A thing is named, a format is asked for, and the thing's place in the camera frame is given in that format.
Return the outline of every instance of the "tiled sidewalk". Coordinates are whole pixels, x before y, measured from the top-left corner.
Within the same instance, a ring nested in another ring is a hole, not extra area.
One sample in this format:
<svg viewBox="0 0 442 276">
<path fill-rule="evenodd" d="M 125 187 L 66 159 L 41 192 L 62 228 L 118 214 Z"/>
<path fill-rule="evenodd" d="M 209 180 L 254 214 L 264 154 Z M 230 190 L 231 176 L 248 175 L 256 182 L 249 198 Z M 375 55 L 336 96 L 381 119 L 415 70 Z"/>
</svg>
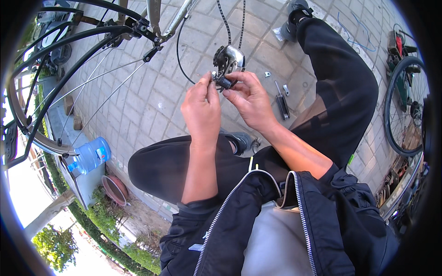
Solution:
<svg viewBox="0 0 442 276">
<path fill-rule="evenodd" d="M 183 0 L 163 0 L 162 2 L 160 25 L 163 30 Z M 309 57 L 303 53 L 299 44 L 280 42 L 272 31 L 286 21 L 287 3 L 288 1 L 285 0 L 247 0 L 241 48 L 248 61 L 247 70 L 257 74 L 269 93 L 274 113 L 286 127 L 290 126 L 296 117 L 309 107 L 315 99 L 316 92 L 316 78 Z M 315 17 L 323 19 L 348 40 L 348 43 L 372 69 L 377 79 L 378 105 L 354 154 L 354 159 L 348 167 L 349 173 L 357 176 L 360 182 L 368 183 L 372 192 L 375 192 L 392 160 L 396 157 L 385 138 L 382 115 L 387 86 L 386 38 L 394 23 L 399 23 L 407 31 L 406 24 L 397 9 L 387 0 L 315 0 L 308 1 L 308 3 L 314 10 Z M 144 0 L 129 2 L 129 8 L 139 13 L 144 6 Z M 232 32 L 233 45 L 238 45 L 242 1 L 221 0 L 221 6 Z M 85 15 L 95 18 L 101 18 L 104 13 L 104 9 L 93 6 L 80 6 L 80 8 L 85 10 Z M 110 18 L 116 18 L 115 12 L 108 12 L 105 19 Z M 86 28 L 90 26 L 80 24 L 75 32 Z M 74 61 L 97 42 L 97 37 L 91 37 L 73 43 L 72 58 L 66 67 L 72 66 Z M 132 79 L 123 84 L 84 130 L 90 139 L 103 136 L 109 142 L 112 160 L 108 162 L 108 166 L 132 191 L 142 197 L 142 200 L 169 220 L 171 214 L 176 211 L 176 207 L 136 189 L 128 179 L 127 163 L 131 155 L 142 147 L 188 134 L 179 107 L 184 100 L 186 89 L 191 84 L 178 68 L 175 44 L 176 36 L 165 44 L 164 49 L 151 62 L 143 65 Z M 179 43 L 180 60 L 185 72 L 191 76 L 192 80 L 197 81 L 202 74 L 213 70 L 213 55 L 219 46 L 226 44 L 227 32 L 216 1 L 199 1 L 183 28 Z M 139 59 L 151 47 L 152 44 L 146 38 L 124 41 L 119 49 L 112 50 L 107 59 L 98 67 L 95 76 L 104 72 L 105 68 L 107 71 Z M 66 89 L 72 89 L 84 82 L 105 53 L 83 66 L 69 80 Z M 90 118 L 104 99 L 139 64 L 141 62 L 123 67 L 86 85 L 75 107 L 75 113 L 82 117 L 83 122 Z M 271 76 L 265 78 L 264 72 L 267 71 L 271 72 Z M 275 80 L 281 88 L 283 84 L 287 84 L 291 92 L 287 98 L 291 118 L 287 121 L 282 121 L 278 106 L 274 102 L 274 96 L 277 93 Z M 221 96 L 221 104 L 223 128 L 229 131 L 245 131 L 252 136 L 261 137 L 244 123 L 236 108 L 223 96 Z M 267 145 L 269 144 L 264 140 L 262 147 Z"/>
</svg>

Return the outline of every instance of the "plant pot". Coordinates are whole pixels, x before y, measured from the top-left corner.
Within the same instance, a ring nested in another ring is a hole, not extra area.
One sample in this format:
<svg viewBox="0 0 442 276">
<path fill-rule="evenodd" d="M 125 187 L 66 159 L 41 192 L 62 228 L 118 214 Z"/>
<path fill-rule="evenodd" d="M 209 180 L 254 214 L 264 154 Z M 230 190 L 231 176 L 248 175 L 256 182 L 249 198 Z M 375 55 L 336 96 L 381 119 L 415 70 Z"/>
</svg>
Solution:
<svg viewBox="0 0 442 276">
<path fill-rule="evenodd" d="M 103 175 L 101 177 L 106 194 L 118 205 L 126 206 L 126 198 L 129 196 L 126 186 L 121 180 L 113 175 Z"/>
</svg>

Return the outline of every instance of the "black pants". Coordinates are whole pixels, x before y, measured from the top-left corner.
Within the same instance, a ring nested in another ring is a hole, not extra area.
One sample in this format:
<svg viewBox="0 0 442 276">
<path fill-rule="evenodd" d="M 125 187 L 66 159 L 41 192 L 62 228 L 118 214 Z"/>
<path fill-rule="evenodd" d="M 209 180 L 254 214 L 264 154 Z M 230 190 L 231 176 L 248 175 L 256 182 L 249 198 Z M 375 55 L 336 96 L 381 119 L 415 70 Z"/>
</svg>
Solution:
<svg viewBox="0 0 442 276">
<path fill-rule="evenodd" d="M 371 121 L 377 102 L 376 79 L 359 55 L 329 25 L 305 19 L 297 39 L 310 56 L 316 100 L 290 130 L 342 168 L 356 150 Z M 181 201 L 189 163 L 190 136 L 145 147 L 131 157 L 129 177 L 139 189 L 176 204 Z M 215 163 L 218 191 L 225 198 L 247 173 L 249 158 L 232 154 L 227 139 L 218 137 Z M 254 163 L 284 181 L 289 168 L 273 147 L 261 149 Z"/>
</svg>

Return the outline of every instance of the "blue cable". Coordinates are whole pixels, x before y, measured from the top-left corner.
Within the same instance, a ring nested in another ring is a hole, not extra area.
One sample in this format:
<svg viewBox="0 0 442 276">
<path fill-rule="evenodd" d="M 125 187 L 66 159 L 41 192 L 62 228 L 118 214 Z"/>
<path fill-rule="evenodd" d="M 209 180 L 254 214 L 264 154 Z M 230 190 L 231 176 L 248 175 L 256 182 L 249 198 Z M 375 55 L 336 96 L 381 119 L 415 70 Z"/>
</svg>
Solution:
<svg viewBox="0 0 442 276">
<path fill-rule="evenodd" d="M 354 19 L 356 19 L 356 21 L 358 22 L 358 24 L 359 24 L 359 25 L 362 25 L 362 27 L 364 27 L 365 31 L 367 32 L 368 42 L 373 46 L 374 50 L 369 49 L 369 48 L 365 47 L 364 45 L 361 45 L 361 44 L 359 44 L 359 43 L 357 43 L 357 42 L 355 42 L 355 41 L 351 41 L 351 40 L 350 40 L 350 35 L 348 34 L 347 29 L 346 29 L 346 28 L 344 27 L 344 25 L 342 25 L 341 22 L 339 21 L 339 12 L 338 12 L 338 23 L 339 23 L 339 25 L 341 25 L 341 27 L 342 27 L 342 28 L 344 29 L 344 31 L 347 33 L 347 36 L 348 36 L 347 41 L 350 42 L 350 43 L 353 43 L 353 44 L 359 45 L 359 46 L 361 46 L 361 47 L 363 47 L 363 48 L 365 48 L 365 49 L 367 49 L 367 50 L 369 50 L 369 51 L 371 51 L 371 52 L 376 52 L 376 47 L 375 47 L 375 46 L 373 45 L 373 43 L 371 43 L 371 41 L 370 41 L 370 36 L 368 35 L 368 30 L 367 30 L 367 28 L 365 27 L 364 24 L 362 24 L 362 22 L 360 22 L 360 21 L 356 18 L 356 16 L 354 15 L 353 12 L 351 12 L 351 14 L 354 16 Z"/>
</svg>

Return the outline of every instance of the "forearm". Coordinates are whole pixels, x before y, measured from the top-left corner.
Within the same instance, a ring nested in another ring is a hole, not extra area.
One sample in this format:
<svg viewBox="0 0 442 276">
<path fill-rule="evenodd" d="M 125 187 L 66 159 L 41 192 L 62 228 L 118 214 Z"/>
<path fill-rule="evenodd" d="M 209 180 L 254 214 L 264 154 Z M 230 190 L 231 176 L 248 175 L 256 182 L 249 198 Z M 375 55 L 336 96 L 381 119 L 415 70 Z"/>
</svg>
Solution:
<svg viewBox="0 0 442 276">
<path fill-rule="evenodd" d="M 215 150 L 216 146 L 201 148 L 191 143 L 182 203 L 204 200 L 218 194 Z"/>
<path fill-rule="evenodd" d="M 321 178 L 333 162 L 280 124 L 261 132 L 278 154 L 294 171 L 309 171 Z"/>
</svg>

